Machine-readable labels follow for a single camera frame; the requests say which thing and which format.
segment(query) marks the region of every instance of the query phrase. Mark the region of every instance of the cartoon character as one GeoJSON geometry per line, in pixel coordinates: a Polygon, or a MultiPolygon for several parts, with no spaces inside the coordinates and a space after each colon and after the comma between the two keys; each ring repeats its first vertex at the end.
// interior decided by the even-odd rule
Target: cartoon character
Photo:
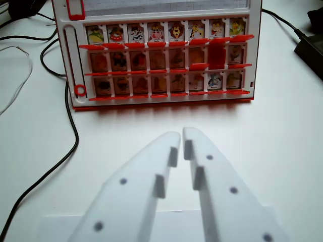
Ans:
{"type": "Polygon", "coordinates": [[[180,68],[181,63],[184,61],[181,49],[176,49],[174,57],[171,59],[171,68],[180,68]]]}
{"type": "Polygon", "coordinates": [[[232,28],[230,29],[230,35],[238,35],[244,32],[244,26],[241,20],[235,19],[232,21],[232,28]]]}
{"type": "Polygon", "coordinates": [[[113,27],[111,32],[109,33],[110,40],[117,42],[123,40],[123,29],[119,27],[113,27]]]}
{"type": "Polygon", "coordinates": [[[126,56],[121,52],[115,52],[112,56],[114,66],[125,67],[127,65],[126,56]]]}
{"type": "Polygon", "coordinates": [[[211,35],[219,36],[222,35],[222,27],[220,21],[213,21],[211,35]]]}
{"type": "Polygon", "coordinates": [[[89,34],[89,39],[92,43],[104,42],[103,34],[100,33],[100,29],[95,27],[91,29],[92,33],[89,34]]]}
{"type": "Polygon", "coordinates": [[[178,39],[183,35],[184,29],[179,22],[175,22],[169,32],[174,39],[178,39]]]}
{"type": "Polygon", "coordinates": [[[204,30],[203,27],[198,26],[198,24],[194,23],[189,29],[192,29],[190,38],[203,38],[204,30]]]}
{"type": "Polygon", "coordinates": [[[151,34],[150,34],[150,37],[149,37],[149,41],[160,41],[160,40],[163,40],[164,37],[163,37],[163,31],[161,29],[161,27],[159,27],[157,24],[154,24],[152,27],[151,27],[151,34]]]}
{"type": "Polygon", "coordinates": [[[217,75],[211,75],[208,86],[212,89],[221,89],[221,79],[217,75]]]}
{"type": "Polygon", "coordinates": [[[131,33],[130,33],[132,40],[143,40],[143,32],[139,29],[138,26],[132,26],[131,27],[131,33]]]}

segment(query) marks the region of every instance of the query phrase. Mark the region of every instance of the screw hole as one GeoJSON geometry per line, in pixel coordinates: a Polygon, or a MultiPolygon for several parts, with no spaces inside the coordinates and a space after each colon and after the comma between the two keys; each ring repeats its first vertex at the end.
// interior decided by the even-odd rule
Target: screw hole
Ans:
{"type": "Polygon", "coordinates": [[[233,194],[237,194],[238,193],[238,189],[236,187],[231,187],[230,188],[230,192],[233,194]]]}
{"type": "Polygon", "coordinates": [[[102,222],[96,222],[95,225],[94,225],[94,230],[96,232],[99,232],[103,229],[103,223],[102,222]]]}
{"type": "Polygon", "coordinates": [[[122,179],[120,180],[120,184],[121,184],[121,185],[124,185],[124,184],[126,184],[126,183],[127,183],[127,179],[122,178],[122,179]]]}
{"type": "Polygon", "coordinates": [[[272,241],[274,241],[273,240],[273,237],[270,234],[268,234],[268,233],[265,233],[263,235],[263,240],[266,241],[266,242],[272,242],[272,241]]]}

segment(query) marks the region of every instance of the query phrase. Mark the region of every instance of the red plastic edge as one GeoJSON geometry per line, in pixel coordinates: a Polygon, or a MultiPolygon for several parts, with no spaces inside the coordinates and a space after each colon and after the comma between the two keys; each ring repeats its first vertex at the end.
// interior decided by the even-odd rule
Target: red plastic edge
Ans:
{"type": "Polygon", "coordinates": [[[150,73],[166,73],[167,70],[150,70],[150,73]]]}
{"type": "Polygon", "coordinates": [[[168,94],[152,94],[150,97],[155,98],[155,97],[168,97],[168,94]]]}
{"type": "Polygon", "coordinates": [[[183,46],[183,45],[185,45],[187,43],[188,43],[188,41],[170,42],[169,46],[183,46]]]}
{"type": "Polygon", "coordinates": [[[79,45],[82,49],[88,49],[88,50],[103,50],[104,47],[101,45],[93,45],[93,44],[85,44],[85,45],[79,45]]]}
{"type": "Polygon", "coordinates": [[[224,44],[225,42],[228,42],[230,39],[231,37],[214,38],[210,40],[210,44],[224,44]]]}
{"type": "Polygon", "coordinates": [[[208,63],[193,63],[190,66],[190,71],[204,71],[208,66],[208,63]]]}
{"type": "Polygon", "coordinates": [[[252,64],[234,64],[234,65],[229,65],[229,69],[238,69],[238,68],[245,68],[250,66],[252,66],[252,64]]]}
{"type": "Polygon", "coordinates": [[[180,93],[171,93],[172,97],[181,97],[181,96],[187,96],[188,93],[180,92],[180,93]]]}
{"type": "Polygon", "coordinates": [[[84,85],[78,84],[74,87],[74,92],[76,93],[76,95],[83,97],[86,95],[86,88],[84,85]]]}
{"type": "Polygon", "coordinates": [[[187,69],[172,69],[170,70],[170,73],[185,73],[188,72],[187,69]]]}
{"type": "Polygon", "coordinates": [[[85,19],[85,11],[84,11],[84,3],[83,0],[80,0],[81,2],[81,8],[82,8],[82,14],[71,14],[71,10],[70,10],[70,3],[69,0],[66,0],[66,5],[67,5],[67,12],[69,14],[69,18],[72,21],[76,21],[76,20],[84,20],[85,19]]]}
{"type": "Polygon", "coordinates": [[[246,42],[249,39],[254,38],[253,34],[244,34],[244,35],[237,35],[236,37],[233,37],[230,40],[230,43],[235,43],[235,42],[246,42]]]}
{"type": "Polygon", "coordinates": [[[209,42],[209,39],[192,39],[189,42],[189,45],[206,44],[208,42],[209,42]]]}
{"type": "Polygon", "coordinates": [[[166,42],[148,42],[147,45],[149,47],[164,47],[166,42]]]}
{"type": "Polygon", "coordinates": [[[102,44],[102,46],[104,46],[105,48],[108,49],[124,49],[125,46],[123,44],[118,44],[118,43],[106,43],[106,44],[102,44]]]}
{"type": "Polygon", "coordinates": [[[249,94],[249,91],[237,89],[237,90],[227,90],[227,93],[233,94],[233,95],[243,95],[243,94],[249,94]]]}
{"type": "Polygon", "coordinates": [[[128,48],[145,48],[144,43],[126,43],[125,46],[128,48]]]}

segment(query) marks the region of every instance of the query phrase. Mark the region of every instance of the white cable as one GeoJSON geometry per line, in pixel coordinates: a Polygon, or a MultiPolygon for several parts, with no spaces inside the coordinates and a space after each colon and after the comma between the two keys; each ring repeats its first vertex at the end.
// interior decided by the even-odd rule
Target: white cable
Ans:
{"type": "Polygon", "coordinates": [[[12,96],[10,102],[6,105],[6,107],[3,110],[0,111],[0,115],[2,115],[11,106],[11,104],[13,104],[13,102],[18,97],[18,94],[20,93],[22,87],[25,85],[25,83],[27,82],[27,80],[29,79],[29,77],[30,77],[30,75],[32,73],[32,62],[31,62],[31,59],[29,57],[29,53],[27,53],[26,51],[24,51],[22,48],[20,48],[18,46],[8,46],[6,48],[0,49],[0,52],[5,50],[5,49],[9,49],[9,48],[17,48],[17,49],[19,49],[19,50],[21,50],[22,52],[25,53],[25,55],[27,56],[28,61],[29,61],[29,74],[28,74],[27,78],[19,85],[19,87],[15,91],[14,95],[12,96]]]}

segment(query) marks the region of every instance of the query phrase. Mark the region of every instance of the red plastic flap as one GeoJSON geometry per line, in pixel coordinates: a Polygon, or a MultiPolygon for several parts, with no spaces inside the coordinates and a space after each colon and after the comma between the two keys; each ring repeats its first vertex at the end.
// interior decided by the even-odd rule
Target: red plastic flap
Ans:
{"type": "Polygon", "coordinates": [[[245,68],[250,66],[252,66],[252,64],[234,64],[234,65],[229,65],[229,69],[240,69],[240,68],[245,68]]]}
{"type": "Polygon", "coordinates": [[[166,73],[167,70],[150,70],[150,73],[166,73]]]}
{"type": "Polygon", "coordinates": [[[190,66],[190,71],[204,71],[208,66],[208,63],[193,63],[190,66]]]}
{"type": "Polygon", "coordinates": [[[250,92],[242,89],[237,89],[237,90],[227,90],[227,93],[233,94],[233,95],[243,95],[243,94],[249,94],[250,92]]]}
{"type": "Polygon", "coordinates": [[[230,37],[214,38],[210,40],[210,44],[224,44],[225,42],[228,42],[230,39],[231,39],[230,37]]]}
{"type": "Polygon", "coordinates": [[[84,4],[83,4],[83,0],[79,0],[80,1],[80,4],[81,4],[81,11],[82,13],[81,14],[74,14],[72,15],[71,14],[71,9],[70,9],[70,0],[66,0],[66,5],[67,5],[67,12],[69,14],[69,18],[70,20],[72,21],[75,21],[75,20],[84,20],[85,19],[85,11],[84,11],[84,4]]]}
{"type": "Polygon", "coordinates": [[[128,48],[145,48],[144,43],[126,43],[125,46],[128,48]]]}
{"type": "Polygon", "coordinates": [[[82,49],[87,49],[87,50],[103,50],[104,49],[104,47],[101,45],[93,45],[93,44],[79,45],[79,47],[82,49]]]}
{"type": "Polygon", "coordinates": [[[183,45],[185,45],[187,43],[188,43],[188,41],[170,42],[169,46],[183,46],[183,45]]]}
{"type": "Polygon", "coordinates": [[[208,42],[209,42],[209,39],[192,39],[189,45],[206,44],[208,42]]]}
{"type": "Polygon", "coordinates": [[[148,42],[147,45],[149,47],[164,47],[166,42],[148,42]]]}
{"type": "Polygon", "coordinates": [[[125,46],[123,44],[118,44],[118,43],[106,43],[106,44],[102,44],[102,46],[104,46],[105,48],[108,49],[124,49],[125,46]]]}
{"type": "Polygon", "coordinates": [[[244,34],[244,35],[237,35],[236,37],[233,37],[230,42],[235,43],[235,42],[246,42],[249,39],[254,38],[253,34],[244,34]]]}

